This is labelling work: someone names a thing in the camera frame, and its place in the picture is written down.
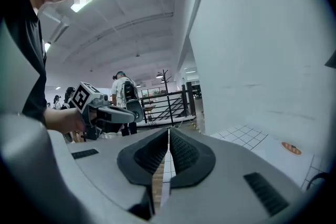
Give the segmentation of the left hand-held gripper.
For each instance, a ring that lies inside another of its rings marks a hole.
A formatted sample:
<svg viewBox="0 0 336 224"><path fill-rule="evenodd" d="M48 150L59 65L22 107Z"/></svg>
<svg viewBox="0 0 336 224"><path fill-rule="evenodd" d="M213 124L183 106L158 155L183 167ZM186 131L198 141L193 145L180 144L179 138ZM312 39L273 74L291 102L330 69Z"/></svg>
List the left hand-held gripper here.
<svg viewBox="0 0 336 224"><path fill-rule="evenodd" d="M89 140L96 140L102 132L118 132L125 123L139 123L144 118L143 107L138 100L128 101L127 110L109 107L108 95L86 82L80 82L70 102L81 114L86 126L84 138Z"/></svg>

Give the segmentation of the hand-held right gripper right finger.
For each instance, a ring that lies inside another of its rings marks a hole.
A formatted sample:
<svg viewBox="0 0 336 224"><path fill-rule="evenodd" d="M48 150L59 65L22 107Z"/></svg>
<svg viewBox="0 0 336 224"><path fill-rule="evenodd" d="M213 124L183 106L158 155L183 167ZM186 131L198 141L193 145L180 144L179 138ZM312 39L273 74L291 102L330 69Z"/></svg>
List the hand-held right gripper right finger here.
<svg viewBox="0 0 336 224"><path fill-rule="evenodd" d="M291 223L314 193L240 145L177 129L161 132L169 135L176 175L158 223Z"/></svg>

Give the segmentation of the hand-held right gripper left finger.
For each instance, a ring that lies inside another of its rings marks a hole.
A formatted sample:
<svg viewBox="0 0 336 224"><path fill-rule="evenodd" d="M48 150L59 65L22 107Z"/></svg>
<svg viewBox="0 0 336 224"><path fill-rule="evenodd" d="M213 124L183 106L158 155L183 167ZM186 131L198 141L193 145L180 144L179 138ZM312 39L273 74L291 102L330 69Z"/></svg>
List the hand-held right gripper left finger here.
<svg viewBox="0 0 336 224"><path fill-rule="evenodd" d="M168 223L169 207L154 212L152 174L139 166L126 149L142 149L163 139L168 131L151 130L132 136L116 136L67 144L56 131L49 131L52 157L62 184L57 194L65 208L54 213L58 223Z"/></svg>

